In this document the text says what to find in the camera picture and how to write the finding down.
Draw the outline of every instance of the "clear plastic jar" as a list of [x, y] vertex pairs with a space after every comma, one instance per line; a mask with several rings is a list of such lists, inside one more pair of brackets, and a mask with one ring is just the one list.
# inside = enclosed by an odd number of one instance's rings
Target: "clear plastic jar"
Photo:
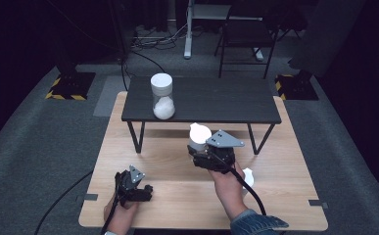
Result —
[[152, 76], [153, 113], [159, 119], [169, 119], [174, 115], [173, 82], [167, 73]]

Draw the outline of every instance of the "dark background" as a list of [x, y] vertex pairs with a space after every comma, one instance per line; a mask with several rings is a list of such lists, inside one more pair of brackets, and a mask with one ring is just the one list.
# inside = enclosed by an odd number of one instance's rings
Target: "dark background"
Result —
[[[106, 44], [84, 36], [49, 8], [51, 23], [73, 64], [116, 52], [105, 1], [53, 2], [83, 30]], [[30, 3], [0, 0], [0, 130], [30, 90], [55, 66], [42, 40], [43, 31], [32, 26]], [[317, 80], [379, 182], [379, 0], [366, 1], [328, 73]]]

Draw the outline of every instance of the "black metal leg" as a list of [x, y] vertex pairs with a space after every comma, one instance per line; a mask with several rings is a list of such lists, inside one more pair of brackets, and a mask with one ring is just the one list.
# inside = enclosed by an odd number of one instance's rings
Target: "black metal leg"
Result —
[[268, 139], [268, 136], [271, 133], [272, 129], [274, 128], [275, 124], [270, 125], [270, 127], [268, 128], [268, 131], [265, 133], [264, 137], [262, 138], [261, 143], [258, 148], [256, 148], [256, 140], [254, 138], [253, 129], [251, 128], [251, 125], [249, 123], [247, 123], [247, 125], [248, 125], [248, 132], [250, 133], [251, 143], [253, 145], [254, 154], [258, 155], [262, 147], [264, 146], [265, 141]]
[[144, 126], [145, 126], [145, 124], [146, 124], [145, 121], [141, 122], [140, 138], [137, 141], [137, 136], [136, 136], [136, 133], [134, 131], [133, 123], [131, 121], [127, 122], [128, 129], [130, 130], [131, 138], [133, 139], [134, 148], [136, 149], [136, 153], [137, 154], [141, 153], [141, 148], [143, 146], [143, 136], [144, 136]]

